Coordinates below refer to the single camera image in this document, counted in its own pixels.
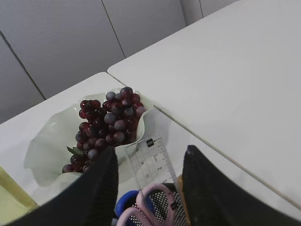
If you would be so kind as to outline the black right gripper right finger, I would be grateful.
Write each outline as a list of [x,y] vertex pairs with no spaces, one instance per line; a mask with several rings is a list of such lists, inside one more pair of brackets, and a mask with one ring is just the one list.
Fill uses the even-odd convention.
[[183,194],[193,226],[299,226],[236,185],[194,145],[185,152]]

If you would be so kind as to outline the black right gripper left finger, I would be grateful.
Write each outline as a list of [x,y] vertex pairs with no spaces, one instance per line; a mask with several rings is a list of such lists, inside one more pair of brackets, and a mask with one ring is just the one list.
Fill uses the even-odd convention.
[[10,226],[109,226],[117,201],[118,160],[107,147],[96,162],[58,196]]

